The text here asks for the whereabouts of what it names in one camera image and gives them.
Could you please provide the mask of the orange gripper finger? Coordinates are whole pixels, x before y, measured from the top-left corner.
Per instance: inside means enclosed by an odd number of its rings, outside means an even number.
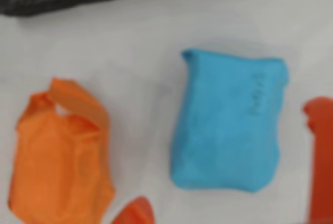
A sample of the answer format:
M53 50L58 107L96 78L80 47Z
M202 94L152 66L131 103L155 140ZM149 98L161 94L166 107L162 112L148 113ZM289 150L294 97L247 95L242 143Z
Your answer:
M332 99L314 98L303 110L314 135L308 223L332 223Z
M130 201L114 218L112 224L155 224L150 201L140 196Z

